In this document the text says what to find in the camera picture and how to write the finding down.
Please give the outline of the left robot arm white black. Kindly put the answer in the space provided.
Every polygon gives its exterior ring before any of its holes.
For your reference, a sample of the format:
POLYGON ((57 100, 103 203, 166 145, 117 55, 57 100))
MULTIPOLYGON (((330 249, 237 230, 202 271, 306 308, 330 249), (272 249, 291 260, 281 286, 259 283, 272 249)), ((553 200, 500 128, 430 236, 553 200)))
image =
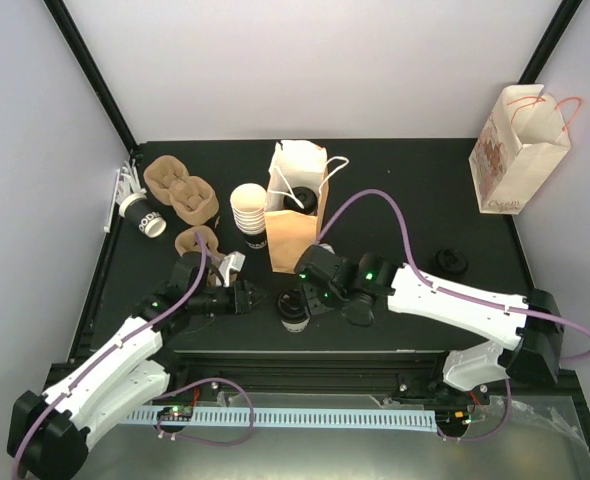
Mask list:
POLYGON ((228 280, 205 250, 184 254, 169 280, 81 366, 44 392, 26 391, 15 401, 7 443, 12 478, 73 478, 132 411, 188 391, 190 376, 165 344, 192 317, 247 314, 267 295, 247 280, 228 280))

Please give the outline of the brown paper bag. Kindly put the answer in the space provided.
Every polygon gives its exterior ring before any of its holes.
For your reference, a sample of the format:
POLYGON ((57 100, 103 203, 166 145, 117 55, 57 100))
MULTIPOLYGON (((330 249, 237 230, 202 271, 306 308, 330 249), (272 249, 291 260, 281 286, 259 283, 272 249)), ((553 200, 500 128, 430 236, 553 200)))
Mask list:
POLYGON ((344 156, 327 155, 325 148, 307 140, 276 143, 269 166, 265 222, 272 270, 292 273, 304 251, 321 231, 333 175, 349 164, 344 156), (307 187, 318 198, 316 215, 283 209, 284 198, 295 187, 307 187))

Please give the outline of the black plastic cup lid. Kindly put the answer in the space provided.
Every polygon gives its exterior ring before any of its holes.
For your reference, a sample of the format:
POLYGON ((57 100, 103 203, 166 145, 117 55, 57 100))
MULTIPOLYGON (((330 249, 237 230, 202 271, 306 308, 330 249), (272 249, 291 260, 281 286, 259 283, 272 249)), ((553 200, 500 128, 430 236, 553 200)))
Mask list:
POLYGON ((276 298, 276 310, 281 320, 297 323, 308 318, 302 294, 299 289, 280 292, 276 298))

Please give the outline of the stack of paper cups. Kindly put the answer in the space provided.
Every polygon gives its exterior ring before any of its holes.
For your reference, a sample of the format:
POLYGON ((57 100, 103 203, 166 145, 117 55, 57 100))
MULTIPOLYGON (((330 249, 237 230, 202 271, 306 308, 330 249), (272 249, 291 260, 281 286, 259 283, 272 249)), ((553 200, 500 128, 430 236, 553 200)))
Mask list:
POLYGON ((267 192, 256 183, 237 186, 230 195, 230 205, 237 228, 246 244, 254 250, 267 245, 265 209, 267 192))

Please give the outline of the cup holding white stirrers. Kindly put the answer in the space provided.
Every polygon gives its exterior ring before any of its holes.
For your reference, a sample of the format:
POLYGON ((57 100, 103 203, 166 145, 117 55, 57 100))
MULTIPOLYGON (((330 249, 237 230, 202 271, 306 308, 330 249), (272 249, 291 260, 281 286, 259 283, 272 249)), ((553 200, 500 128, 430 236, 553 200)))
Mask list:
POLYGON ((133 193, 123 200, 119 205, 119 215, 148 238, 159 237, 167 226, 165 219, 143 193, 133 193))

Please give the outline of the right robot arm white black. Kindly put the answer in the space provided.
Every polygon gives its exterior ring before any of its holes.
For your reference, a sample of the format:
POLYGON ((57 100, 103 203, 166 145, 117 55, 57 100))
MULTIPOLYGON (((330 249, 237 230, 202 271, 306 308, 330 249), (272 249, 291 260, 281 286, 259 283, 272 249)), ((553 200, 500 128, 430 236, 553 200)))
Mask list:
POLYGON ((515 380, 554 387, 558 382, 564 328, 550 321, 554 297, 534 289, 527 296, 500 294, 444 280, 374 254, 353 262, 320 246, 308 247, 295 273, 307 318, 337 310, 353 326, 373 324, 374 306, 441 322, 483 338, 483 343, 446 354, 429 379, 432 396, 451 403, 483 384, 515 380))

